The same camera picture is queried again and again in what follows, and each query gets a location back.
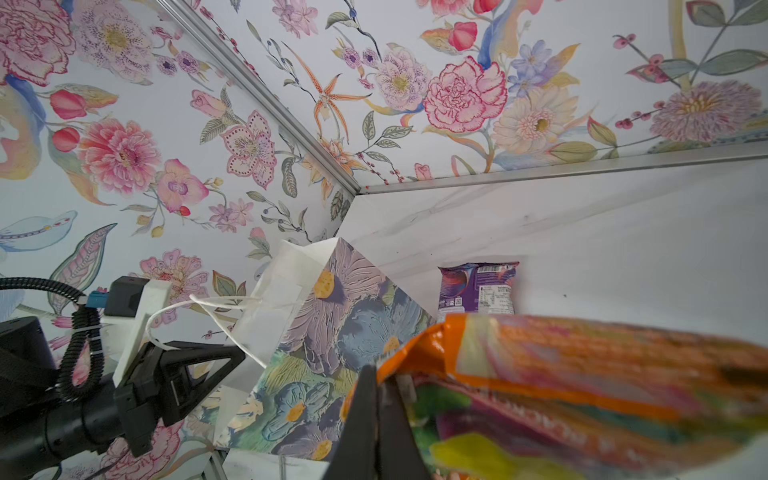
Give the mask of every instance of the pink orchid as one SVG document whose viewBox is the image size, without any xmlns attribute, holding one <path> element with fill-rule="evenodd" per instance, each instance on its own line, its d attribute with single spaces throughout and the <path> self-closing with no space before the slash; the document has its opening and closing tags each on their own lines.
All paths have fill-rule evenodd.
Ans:
<svg viewBox="0 0 768 480">
<path fill-rule="evenodd" d="M 157 195 L 169 212 L 184 205 L 195 205 L 208 196 L 203 182 L 190 174 L 190 169 L 177 158 L 165 162 L 165 174 L 157 183 Z"/>
</svg>

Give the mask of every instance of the metal rod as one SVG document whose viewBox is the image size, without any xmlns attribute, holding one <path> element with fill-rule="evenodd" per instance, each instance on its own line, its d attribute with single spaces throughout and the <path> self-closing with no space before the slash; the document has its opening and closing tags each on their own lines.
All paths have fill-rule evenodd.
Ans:
<svg viewBox="0 0 768 480">
<path fill-rule="evenodd" d="M 334 181 L 349 195 L 360 192 L 357 182 L 344 172 L 341 166 L 315 139 L 315 137 L 291 114 L 277 97 L 262 83 L 253 72 L 224 44 L 205 21 L 184 0 L 157 0 L 181 27 L 197 40 L 200 45 L 218 61 L 243 90 L 261 104 L 296 137 L 308 154 L 317 160 L 323 174 Z"/>
<path fill-rule="evenodd" d="M 576 175 L 604 174 L 627 170 L 647 170 L 650 168 L 681 167 L 685 165 L 714 164 L 727 161 L 764 160 L 768 158 L 768 142 L 724 145 L 722 147 L 699 148 L 667 152 L 663 154 L 635 155 L 633 157 L 595 160 L 577 164 L 553 165 L 551 167 L 533 167 L 521 170 L 492 172 L 490 174 L 465 175 L 462 177 L 438 178 L 420 182 L 408 182 L 391 185 L 374 185 L 363 188 L 361 194 L 388 194 L 409 190 L 427 190 L 430 188 L 462 187 L 466 185 L 497 184 L 520 180 L 538 180 L 542 178 L 573 177 Z"/>
</svg>

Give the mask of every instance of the red tulip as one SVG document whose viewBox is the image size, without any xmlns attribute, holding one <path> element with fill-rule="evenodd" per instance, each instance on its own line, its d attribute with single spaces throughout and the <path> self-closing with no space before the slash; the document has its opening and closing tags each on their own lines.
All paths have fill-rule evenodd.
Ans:
<svg viewBox="0 0 768 480">
<path fill-rule="evenodd" d="M 502 3 L 502 0 L 475 0 L 472 8 L 475 10 L 475 13 L 486 13 L 498 7 L 500 3 Z"/>
<path fill-rule="evenodd" d="M 85 99 L 66 90 L 59 90 L 51 95 L 51 107 L 59 117 L 65 120 L 84 117 L 88 114 L 85 111 Z"/>
<path fill-rule="evenodd" d="M 448 35 L 448 43 L 456 50 L 464 51 L 475 44 L 477 37 L 478 26 L 474 22 L 456 22 Z"/>
<path fill-rule="evenodd" d="M 53 134 L 52 141 L 58 151 L 73 151 L 80 142 L 80 134 L 72 127 L 65 127 Z"/>
</svg>

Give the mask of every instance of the blue connector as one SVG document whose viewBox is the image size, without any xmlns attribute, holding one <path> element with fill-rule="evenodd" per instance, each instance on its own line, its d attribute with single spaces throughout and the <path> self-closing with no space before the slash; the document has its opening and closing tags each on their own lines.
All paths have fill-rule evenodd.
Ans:
<svg viewBox="0 0 768 480">
<path fill-rule="evenodd" d="M 88 295 L 88 301 L 85 306 L 92 306 L 94 308 L 105 308 L 107 306 L 107 297 L 109 292 L 99 292 L 94 290 Z"/>
</svg>

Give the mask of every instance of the pink carnation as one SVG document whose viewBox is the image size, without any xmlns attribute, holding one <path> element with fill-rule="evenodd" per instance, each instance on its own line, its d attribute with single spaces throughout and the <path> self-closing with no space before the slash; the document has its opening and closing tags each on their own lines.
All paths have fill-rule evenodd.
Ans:
<svg viewBox="0 0 768 480">
<path fill-rule="evenodd" d="M 95 121 L 80 140 L 78 158 L 83 171 L 93 175 L 105 190 L 129 197 L 145 191 L 154 180 L 154 166 L 161 161 L 152 133 L 135 121 L 123 126 L 114 118 Z"/>
<path fill-rule="evenodd" d="M 472 57 L 448 64 L 429 82 L 424 108 L 429 123 L 456 133 L 478 130 L 499 115 L 507 102 L 504 72 L 497 63 L 483 71 Z"/>
<path fill-rule="evenodd" d="M 3 0 L 0 25 L 0 84 L 10 73 L 44 87 L 51 73 L 66 73 L 74 39 L 55 0 Z"/>
<path fill-rule="evenodd" d="M 102 468 L 114 465 L 104 473 L 104 478 L 106 480 L 148 480 L 155 476 L 170 462 L 181 446 L 179 431 L 182 425 L 184 421 L 166 427 L 160 420 L 152 434 L 152 449 L 139 458 L 135 458 L 128 451 L 128 443 L 125 439 L 117 438 L 101 459 Z"/>
</svg>

